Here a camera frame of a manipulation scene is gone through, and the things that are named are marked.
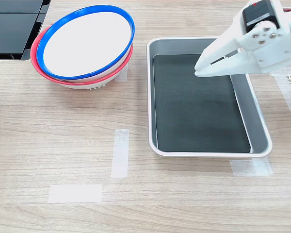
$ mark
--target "black object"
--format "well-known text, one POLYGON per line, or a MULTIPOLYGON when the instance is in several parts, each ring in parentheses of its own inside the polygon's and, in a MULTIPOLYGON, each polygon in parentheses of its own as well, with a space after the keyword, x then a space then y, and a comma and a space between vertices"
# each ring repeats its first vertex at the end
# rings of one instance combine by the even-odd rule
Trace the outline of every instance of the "black object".
POLYGON ((200 55, 157 55, 153 112, 165 152, 249 153, 250 144, 229 76, 197 78, 200 55))
POLYGON ((257 23, 265 20, 273 22, 277 28, 280 28, 269 0, 261 0, 252 3, 242 11, 242 17, 247 33, 250 32, 257 23))
POLYGON ((50 0, 0 0, 0 59, 28 60, 50 0))

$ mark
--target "stacked bowls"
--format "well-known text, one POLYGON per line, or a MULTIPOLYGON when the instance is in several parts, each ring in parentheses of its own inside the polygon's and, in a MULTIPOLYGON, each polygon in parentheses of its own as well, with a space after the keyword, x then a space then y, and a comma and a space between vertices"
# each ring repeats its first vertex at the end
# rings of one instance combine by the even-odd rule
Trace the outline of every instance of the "stacked bowls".
POLYGON ((46 79, 73 89, 113 80, 132 55, 135 27, 121 8, 97 5, 74 11, 42 31, 31 61, 46 79))

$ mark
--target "white tape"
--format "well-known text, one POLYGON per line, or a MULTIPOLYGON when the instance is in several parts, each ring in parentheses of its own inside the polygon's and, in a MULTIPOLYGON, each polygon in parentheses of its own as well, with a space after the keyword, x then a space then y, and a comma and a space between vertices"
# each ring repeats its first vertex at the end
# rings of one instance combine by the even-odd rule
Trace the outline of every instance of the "white tape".
POLYGON ((101 202, 101 200, 101 184, 63 184, 51 185, 49 188, 49 203, 101 202))
POLYGON ((291 75, 291 67, 284 67, 273 72, 270 75, 274 76, 282 95, 291 111, 291 84, 288 75, 291 75))
POLYGON ((128 173, 129 130, 115 130, 111 178, 124 178, 128 173))
POLYGON ((233 159, 229 162, 235 176, 269 176, 273 174, 267 157, 252 160, 233 159))
POLYGON ((115 77, 116 82, 126 82, 127 81, 128 65, 126 65, 120 73, 115 77))

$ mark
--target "silver tray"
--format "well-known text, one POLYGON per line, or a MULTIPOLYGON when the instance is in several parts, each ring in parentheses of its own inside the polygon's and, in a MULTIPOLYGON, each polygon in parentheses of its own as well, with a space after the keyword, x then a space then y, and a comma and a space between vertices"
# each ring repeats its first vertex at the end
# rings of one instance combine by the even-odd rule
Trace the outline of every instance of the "silver tray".
POLYGON ((149 142, 160 156, 263 157, 272 150, 247 74, 192 77, 192 59, 215 39, 157 38, 147 45, 149 142))

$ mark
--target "red-rimmed bowl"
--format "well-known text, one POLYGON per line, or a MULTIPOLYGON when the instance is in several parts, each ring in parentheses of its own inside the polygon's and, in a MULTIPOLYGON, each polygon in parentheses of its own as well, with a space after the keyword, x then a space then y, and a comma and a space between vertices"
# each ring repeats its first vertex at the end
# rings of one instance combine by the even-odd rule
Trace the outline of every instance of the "red-rimmed bowl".
POLYGON ((54 83, 58 83, 59 85, 62 85, 62 86, 68 87, 68 88, 72 88, 72 89, 92 89, 92 88, 104 86, 105 84, 107 84, 108 82, 113 80, 119 74, 119 72, 127 65, 128 61, 131 58, 133 46, 131 46, 129 54, 128 54, 127 58, 125 59, 125 61, 116 70, 114 70, 113 72, 111 72, 110 74, 108 74, 102 78, 98 78, 96 80, 83 82, 83 83, 70 83, 70 82, 57 80, 57 79, 55 79, 55 78, 53 78, 53 77, 51 77, 43 72, 43 70, 40 68, 40 66, 37 62, 37 58, 36 58, 36 52, 37 52, 39 42, 49 28, 50 28, 50 26, 47 27, 46 29, 44 29, 37 36, 37 38, 34 40, 32 47, 31 47, 31 51, 30 51, 31 63, 32 63, 33 67, 35 68, 35 70, 41 76, 43 76, 44 78, 46 78, 54 83))

